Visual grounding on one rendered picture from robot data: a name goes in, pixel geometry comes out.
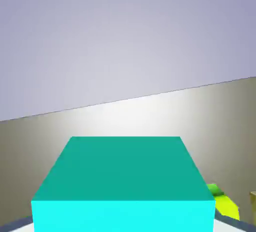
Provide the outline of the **small green cube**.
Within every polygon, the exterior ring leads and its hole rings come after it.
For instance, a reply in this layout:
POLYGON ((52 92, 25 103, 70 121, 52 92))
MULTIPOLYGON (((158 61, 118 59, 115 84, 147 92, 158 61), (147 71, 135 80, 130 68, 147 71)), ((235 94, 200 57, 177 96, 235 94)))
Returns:
POLYGON ((208 189, 214 197, 223 196, 225 193, 215 183, 207 184, 208 189))

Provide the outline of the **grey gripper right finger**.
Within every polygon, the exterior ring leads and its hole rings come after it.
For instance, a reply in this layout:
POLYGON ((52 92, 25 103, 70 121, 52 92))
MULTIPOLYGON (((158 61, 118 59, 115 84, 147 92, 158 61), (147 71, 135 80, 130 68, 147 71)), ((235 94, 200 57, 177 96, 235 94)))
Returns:
POLYGON ((256 232, 256 226, 215 212, 213 232, 256 232))

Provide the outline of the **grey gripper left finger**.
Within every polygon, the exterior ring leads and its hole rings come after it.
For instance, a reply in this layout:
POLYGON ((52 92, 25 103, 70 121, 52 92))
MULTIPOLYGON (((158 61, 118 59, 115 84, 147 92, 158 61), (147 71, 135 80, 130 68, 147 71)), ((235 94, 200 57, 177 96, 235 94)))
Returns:
POLYGON ((0 226, 0 232, 11 232, 33 223, 33 217, 27 216, 0 226))

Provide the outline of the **large tan box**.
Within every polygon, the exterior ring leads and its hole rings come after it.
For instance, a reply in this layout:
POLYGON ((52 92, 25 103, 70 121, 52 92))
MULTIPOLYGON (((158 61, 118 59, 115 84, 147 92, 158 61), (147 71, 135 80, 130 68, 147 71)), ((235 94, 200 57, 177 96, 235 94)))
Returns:
POLYGON ((249 193, 253 220, 256 222, 256 190, 249 193))

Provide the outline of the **large lime box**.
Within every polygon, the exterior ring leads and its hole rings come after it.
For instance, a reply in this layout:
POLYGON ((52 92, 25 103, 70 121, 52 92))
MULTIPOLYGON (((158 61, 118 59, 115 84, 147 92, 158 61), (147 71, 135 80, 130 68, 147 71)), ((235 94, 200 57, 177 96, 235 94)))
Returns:
POLYGON ((214 196, 215 208, 223 216, 240 220, 239 207, 225 194, 214 196))

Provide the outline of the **small cyan cube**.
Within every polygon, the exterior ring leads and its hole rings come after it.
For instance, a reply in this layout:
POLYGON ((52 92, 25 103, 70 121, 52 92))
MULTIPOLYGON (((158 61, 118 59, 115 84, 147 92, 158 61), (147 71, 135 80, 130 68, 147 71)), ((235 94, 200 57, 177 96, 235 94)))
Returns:
POLYGON ((34 232, 213 232, 216 210, 178 136, 74 136, 31 209, 34 232))

